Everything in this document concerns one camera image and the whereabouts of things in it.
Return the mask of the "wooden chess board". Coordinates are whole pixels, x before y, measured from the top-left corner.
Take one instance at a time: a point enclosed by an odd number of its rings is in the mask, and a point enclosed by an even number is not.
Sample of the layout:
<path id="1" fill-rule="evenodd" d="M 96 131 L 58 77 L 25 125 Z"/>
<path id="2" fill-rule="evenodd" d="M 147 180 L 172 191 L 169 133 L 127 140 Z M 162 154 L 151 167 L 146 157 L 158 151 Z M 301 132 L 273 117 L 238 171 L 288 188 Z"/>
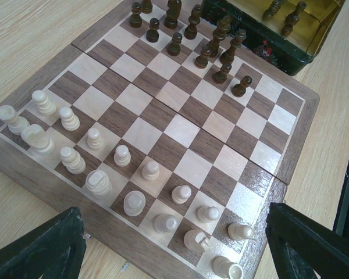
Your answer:
<path id="1" fill-rule="evenodd" d="M 215 83 L 219 58 L 194 63 L 214 27 L 201 22 L 170 56 L 173 30 L 145 37 L 168 8 L 152 5 L 134 28 L 132 1 L 120 3 L 0 104 L 55 143 L 40 155 L 0 120 L 0 171 L 58 211 L 77 206 L 90 234 L 153 278 L 215 278 L 217 256 L 253 278 L 269 205 L 284 198 L 319 95 L 243 48 Z M 66 146 L 85 160 L 81 174 L 62 164 Z M 111 195 L 87 189 L 93 170 L 108 175 Z M 130 191 L 146 198 L 138 216 L 123 210 Z M 175 232 L 155 230 L 160 214 L 178 218 Z M 210 239 L 207 252 L 186 248 L 190 230 Z"/>

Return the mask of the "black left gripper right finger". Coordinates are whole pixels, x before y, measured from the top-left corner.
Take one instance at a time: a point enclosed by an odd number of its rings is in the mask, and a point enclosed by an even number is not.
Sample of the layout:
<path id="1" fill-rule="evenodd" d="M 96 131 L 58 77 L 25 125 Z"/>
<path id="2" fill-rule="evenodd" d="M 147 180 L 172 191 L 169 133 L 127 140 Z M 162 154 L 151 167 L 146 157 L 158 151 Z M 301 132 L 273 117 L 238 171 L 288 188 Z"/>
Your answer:
<path id="1" fill-rule="evenodd" d="M 270 203 L 266 237 L 279 278 L 349 278 L 349 241 L 285 203 Z"/>

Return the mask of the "dark wooden chess queen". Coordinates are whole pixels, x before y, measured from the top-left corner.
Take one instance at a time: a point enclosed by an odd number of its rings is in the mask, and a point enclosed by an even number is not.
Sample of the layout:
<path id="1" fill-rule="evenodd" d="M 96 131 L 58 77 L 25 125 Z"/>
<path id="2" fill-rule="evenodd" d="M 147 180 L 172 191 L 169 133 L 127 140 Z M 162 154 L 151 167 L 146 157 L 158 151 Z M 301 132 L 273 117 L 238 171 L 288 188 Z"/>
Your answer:
<path id="1" fill-rule="evenodd" d="M 213 37 L 208 43 L 211 50 L 210 58 L 214 58 L 218 54 L 219 44 L 226 38 L 226 33 L 230 31 L 232 20 L 231 15 L 226 15 L 217 22 L 216 29 L 212 33 Z"/>

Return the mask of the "gold green metal tin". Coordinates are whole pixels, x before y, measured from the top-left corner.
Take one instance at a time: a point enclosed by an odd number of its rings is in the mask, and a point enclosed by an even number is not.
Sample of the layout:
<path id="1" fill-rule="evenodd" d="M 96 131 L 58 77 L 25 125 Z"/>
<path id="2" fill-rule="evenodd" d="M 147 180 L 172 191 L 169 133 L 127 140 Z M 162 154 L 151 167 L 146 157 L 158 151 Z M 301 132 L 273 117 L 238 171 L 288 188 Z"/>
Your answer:
<path id="1" fill-rule="evenodd" d="M 202 18 L 232 17 L 228 37 L 244 29 L 243 45 L 290 76 L 319 54 L 344 1 L 203 1 Z"/>

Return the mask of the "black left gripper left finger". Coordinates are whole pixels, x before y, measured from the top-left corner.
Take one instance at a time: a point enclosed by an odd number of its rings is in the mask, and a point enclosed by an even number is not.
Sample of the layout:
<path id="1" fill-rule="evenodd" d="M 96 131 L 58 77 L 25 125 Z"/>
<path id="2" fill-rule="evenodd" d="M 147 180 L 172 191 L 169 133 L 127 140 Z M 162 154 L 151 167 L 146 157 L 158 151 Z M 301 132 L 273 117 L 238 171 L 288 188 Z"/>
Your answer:
<path id="1" fill-rule="evenodd" d="M 78 278 L 85 252 L 81 211 L 70 207 L 0 249 L 0 278 Z"/>

